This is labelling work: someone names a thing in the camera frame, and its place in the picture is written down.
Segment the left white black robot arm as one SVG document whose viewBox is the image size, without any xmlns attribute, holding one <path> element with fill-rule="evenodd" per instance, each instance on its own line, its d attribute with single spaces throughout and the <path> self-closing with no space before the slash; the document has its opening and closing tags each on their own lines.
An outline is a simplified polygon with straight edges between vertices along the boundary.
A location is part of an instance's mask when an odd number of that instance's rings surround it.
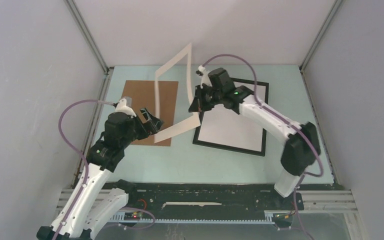
<svg viewBox="0 0 384 240">
<path fill-rule="evenodd" d="M 89 149 L 86 165 L 66 205 L 51 223 L 42 226 L 39 240 L 93 240 L 123 207 L 133 208 L 138 202 L 136 185 L 119 180 L 97 206 L 93 206 L 102 187 L 125 156 L 126 148 L 136 140 L 146 139 L 161 130 L 163 121 L 146 108 L 140 109 L 145 122 L 130 107 L 111 113 L 100 138 Z"/>
</svg>

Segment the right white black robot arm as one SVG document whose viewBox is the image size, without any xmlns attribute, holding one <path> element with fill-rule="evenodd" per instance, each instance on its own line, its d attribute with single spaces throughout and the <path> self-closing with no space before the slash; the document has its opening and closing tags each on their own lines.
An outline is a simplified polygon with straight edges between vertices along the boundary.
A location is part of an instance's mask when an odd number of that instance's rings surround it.
<svg viewBox="0 0 384 240">
<path fill-rule="evenodd" d="M 226 110 L 243 116 L 258 124 L 274 136 L 282 145 L 280 158 L 282 172 L 274 184 L 271 204 L 284 209 L 291 202 L 291 195 L 302 183 L 305 175 L 310 175 L 308 167 L 317 163 L 324 174 L 321 163 L 321 147 L 316 126 L 307 122 L 301 124 L 269 106 L 257 95 L 257 89 L 247 86 L 235 86 L 228 71 L 222 67 L 212 71 L 200 65 L 196 71 L 201 83 L 195 86 L 193 101 L 188 109 L 190 113 L 203 113 L 222 105 Z"/>
</svg>

